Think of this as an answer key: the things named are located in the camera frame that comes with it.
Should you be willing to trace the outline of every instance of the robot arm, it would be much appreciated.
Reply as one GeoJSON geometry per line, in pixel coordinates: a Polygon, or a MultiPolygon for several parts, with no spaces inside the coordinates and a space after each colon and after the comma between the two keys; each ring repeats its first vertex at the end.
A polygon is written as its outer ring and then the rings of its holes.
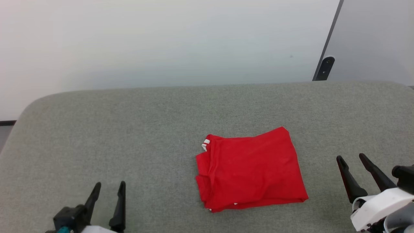
{"type": "Polygon", "coordinates": [[[369,171],[380,194],[368,196],[349,172],[349,167],[341,156],[337,163],[352,203],[351,221],[356,231],[372,233],[412,233],[414,232],[414,167],[396,166],[392,175],[399,178],[395,185],[364,154],[359,154],[365,169],[369,171]]]}
{"type": "Polygon", "coordinates": [[[110,230],[100,226],[91,226],[92,213],[98,200],[101,183],[96,183],[85,205],[75,208],[64,207],[53,218],[55,230],[46,233],[123,233],[125,230],[125,182],[122,181],[118,190],[118,202],[113,218],[109,220],[110,230]]]}

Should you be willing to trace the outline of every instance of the red cloth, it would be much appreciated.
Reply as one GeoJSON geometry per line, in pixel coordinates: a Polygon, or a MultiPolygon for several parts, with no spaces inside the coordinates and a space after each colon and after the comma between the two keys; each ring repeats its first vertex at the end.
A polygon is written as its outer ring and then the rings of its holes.
{"type": "Polygon", "coordinates": [[[209,134],[206,139],[203,145],[207,151],[196,156],[196,180],[201,200],[212,212],[308,199],[296,151],[285,128],[256,137],[209,134]]]}

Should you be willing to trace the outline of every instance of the white panel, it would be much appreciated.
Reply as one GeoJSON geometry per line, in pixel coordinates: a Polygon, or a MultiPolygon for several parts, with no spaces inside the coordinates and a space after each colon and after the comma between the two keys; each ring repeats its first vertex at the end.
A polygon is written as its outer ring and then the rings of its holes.
{"type": "Polygon", "coordinates": [[[52,93],[311,81],[339,0],[3,0],[0,120],[52,93]]]}
{"type": "Polygon", "coordinates": [[[387,80],[414,85],[414,1],[345,0],[325,56],[328,80],[387,80]]]}

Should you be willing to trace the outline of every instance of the gray tablecloth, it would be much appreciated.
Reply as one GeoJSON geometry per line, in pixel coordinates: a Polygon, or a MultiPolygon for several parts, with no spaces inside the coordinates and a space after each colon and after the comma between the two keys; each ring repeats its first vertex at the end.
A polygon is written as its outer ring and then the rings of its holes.
{"type": "Polygon", "coordinates": [[[92,224],[107,227],[121,180],[127,233],[353,232],[335,157],[342,155],[369,194],[378,193],[358,154],[389,176],[394,165],[414,163],[413,113],[414,91],[383,82],[51,95],[26,108],[0,155],[1,232],[52,229],[52,217],[84,203],[98,181],[92,224]],[[194,177],[205,136],[255,136],[280,126],[290,132],[309,200],[204,209],[194,177]]]}

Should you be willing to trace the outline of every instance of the folded red shirt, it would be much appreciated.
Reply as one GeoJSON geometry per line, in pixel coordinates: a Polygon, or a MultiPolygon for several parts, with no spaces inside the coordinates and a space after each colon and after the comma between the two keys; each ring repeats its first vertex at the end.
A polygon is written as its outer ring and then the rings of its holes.
{"type": "Polygon", "coordinates": [[[212,212],[304,202],[308,199],[289,132],[256,137],[209,134],[196,156],[201,200],[212,212]]]}

